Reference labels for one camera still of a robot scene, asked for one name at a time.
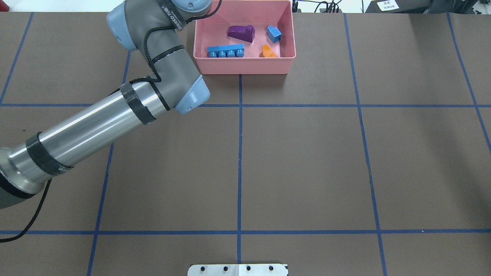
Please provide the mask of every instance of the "sticker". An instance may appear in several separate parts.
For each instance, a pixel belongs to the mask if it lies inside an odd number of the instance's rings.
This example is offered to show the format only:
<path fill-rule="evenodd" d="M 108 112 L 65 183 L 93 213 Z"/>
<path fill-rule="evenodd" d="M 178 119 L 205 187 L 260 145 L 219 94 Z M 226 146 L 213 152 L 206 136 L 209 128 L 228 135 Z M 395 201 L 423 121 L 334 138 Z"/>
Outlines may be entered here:
<path fill-rule="evenodd" d="M 399 6 L 396 3 L 396 0 L 377 2 L 377 5 L 379 5 L 381 11 L 395 10 L 399 8 Z"/>

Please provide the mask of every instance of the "small blue block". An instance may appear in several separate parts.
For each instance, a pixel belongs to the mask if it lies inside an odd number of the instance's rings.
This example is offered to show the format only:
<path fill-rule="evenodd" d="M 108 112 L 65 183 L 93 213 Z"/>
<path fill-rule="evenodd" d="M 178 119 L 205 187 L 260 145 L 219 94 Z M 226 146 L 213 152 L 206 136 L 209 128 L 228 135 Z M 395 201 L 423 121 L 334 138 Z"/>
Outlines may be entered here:
<path fill-rule="evenodd" d="M 243 57 L 244 44 L 208 47 L 208 57 Z"/>
<path fill-rule="evenodd" d="M 281 32 L 277 27 L 273 27 L 272 25 L 268 26 L 267 34 L 273 43 L 276 43 L 281 39 Z"/>

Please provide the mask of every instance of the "light blue cap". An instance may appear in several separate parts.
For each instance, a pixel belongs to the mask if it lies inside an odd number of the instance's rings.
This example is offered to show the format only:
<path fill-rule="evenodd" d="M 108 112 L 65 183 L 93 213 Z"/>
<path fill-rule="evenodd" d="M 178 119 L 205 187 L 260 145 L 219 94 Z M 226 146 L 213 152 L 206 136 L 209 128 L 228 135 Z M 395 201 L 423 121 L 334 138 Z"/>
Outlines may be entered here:
<path fill-rule="evenodd" d="M 119 4 L 114 10 L 108 13 L 106 20 L 109 29 L 123 47 L 128 51 L 136 50 L 136 46 L 131 39 L 128 25 L 126 25 L 126 16 L 124 12 L 124 4 L 126 1 Z"/>
<path fill-rule="evenodd" d="M 209 98 L 210 91 L 203 80 L 203 75 L 199 75 L 198 79 L 176 105 L 176 110 L 180 114 L 185 114 L 208 101 Z"/>
<path fill-rule="evenodd" d="M 200 12 L 206 9 L 212 0 L 172 0 L 176 7 L 187 12 Z"/>

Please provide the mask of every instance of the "gray table surface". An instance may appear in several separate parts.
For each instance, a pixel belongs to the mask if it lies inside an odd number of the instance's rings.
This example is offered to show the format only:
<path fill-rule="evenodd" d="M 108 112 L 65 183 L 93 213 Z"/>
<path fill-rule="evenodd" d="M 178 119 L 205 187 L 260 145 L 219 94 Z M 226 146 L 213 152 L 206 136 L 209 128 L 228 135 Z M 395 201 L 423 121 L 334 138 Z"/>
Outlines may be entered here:
<path fill-rule="evenodd" d="M 0 145 L 146 76 L 104 13 L 0 14 Z M 294 14 L 288 75 L 205 76 L 53 180 L 0 275 L 491 275 L 491 17 Z M 179 33 L 192 52 L 193 26 Z M 18 233 L 40 195 L 0 211 Z"/>

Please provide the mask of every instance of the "red object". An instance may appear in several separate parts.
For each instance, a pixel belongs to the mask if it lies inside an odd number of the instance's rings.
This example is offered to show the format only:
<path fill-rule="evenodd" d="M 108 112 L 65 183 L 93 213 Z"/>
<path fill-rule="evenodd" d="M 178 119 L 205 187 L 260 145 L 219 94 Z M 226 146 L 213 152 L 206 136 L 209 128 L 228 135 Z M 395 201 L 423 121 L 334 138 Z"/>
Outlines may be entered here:
<path fill-rule="evenodd" d="M 0 0 L 0 11 L 8 11 L 10 8 L 3 0 Z"/>

